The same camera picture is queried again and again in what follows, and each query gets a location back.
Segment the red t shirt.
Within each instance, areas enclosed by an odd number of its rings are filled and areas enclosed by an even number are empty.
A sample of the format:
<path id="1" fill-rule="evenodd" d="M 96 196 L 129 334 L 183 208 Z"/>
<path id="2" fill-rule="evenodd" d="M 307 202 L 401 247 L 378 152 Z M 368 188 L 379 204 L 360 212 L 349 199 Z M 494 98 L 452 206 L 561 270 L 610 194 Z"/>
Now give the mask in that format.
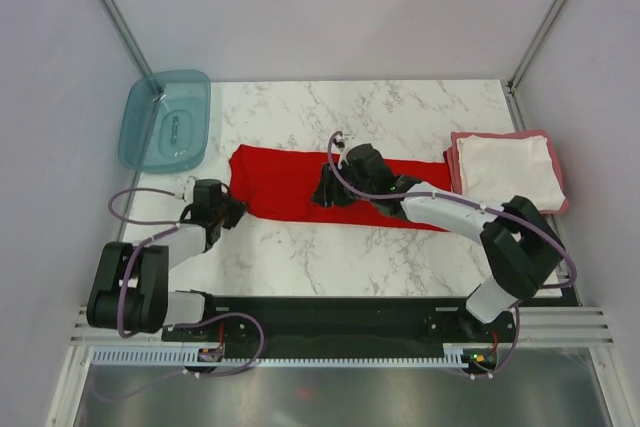
<path id="1" fill-rule="evenodd" d="M 232 196 L 258 218 L 284 222 L 343 224 L 434 231 L 431 225 L 389 218 L 366 201 L 323 208 L 311 201 L 318 187 L 323 152 L 289 151 L 240 145 L 232 154 Z"/>

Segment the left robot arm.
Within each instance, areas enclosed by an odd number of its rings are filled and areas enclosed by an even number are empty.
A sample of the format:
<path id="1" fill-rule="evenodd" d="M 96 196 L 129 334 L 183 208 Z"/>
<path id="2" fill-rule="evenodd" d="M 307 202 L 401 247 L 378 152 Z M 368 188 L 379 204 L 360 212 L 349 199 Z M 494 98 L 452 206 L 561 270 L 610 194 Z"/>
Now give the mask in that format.
<path id="1" fill-rule="evenodd" d="M 223 182 L 197 180 L 180 217 L 157 223 L 162 231 L 138 242 L 107 243 L 86 305 L 89 325 L 123 338 L 161 330 L 170 311 L 170 270 L 211 250 L 247 211 Z"/>

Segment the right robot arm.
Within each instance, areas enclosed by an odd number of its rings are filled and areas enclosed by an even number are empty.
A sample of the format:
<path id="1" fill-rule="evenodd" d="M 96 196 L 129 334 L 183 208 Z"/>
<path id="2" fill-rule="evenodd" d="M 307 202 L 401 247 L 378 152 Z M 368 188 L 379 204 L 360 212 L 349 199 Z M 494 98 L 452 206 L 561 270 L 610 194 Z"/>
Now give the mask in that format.
<path id="1" fill-rule="evenodd" d="M 568 259 L 542 213 L 526 197 L 483 204 L 410 175 L 397 175 L 369 143 L 336 133 L 311 200 L 345 208 L 367 202 L 382 216 L 432 226 L 479 244 L 490 276 L 466 299 L 458 328 L 483 339 L 504 311 L 546 289 L 547 279 Z"/>

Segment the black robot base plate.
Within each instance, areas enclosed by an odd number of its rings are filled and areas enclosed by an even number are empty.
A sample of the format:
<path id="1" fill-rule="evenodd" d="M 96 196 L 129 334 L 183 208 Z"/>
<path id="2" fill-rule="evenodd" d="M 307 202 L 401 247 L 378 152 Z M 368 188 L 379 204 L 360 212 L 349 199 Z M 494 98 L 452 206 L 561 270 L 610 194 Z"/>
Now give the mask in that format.
<path id="1" fill-rule="evenodd" d="M 205 297 L 204 327 L 165 330 L 165 342 L 221 341 L 240 353 L 435 354 L 450 344 L 514 339 L 515 317 L 482 325 L 461 297 Z"/>

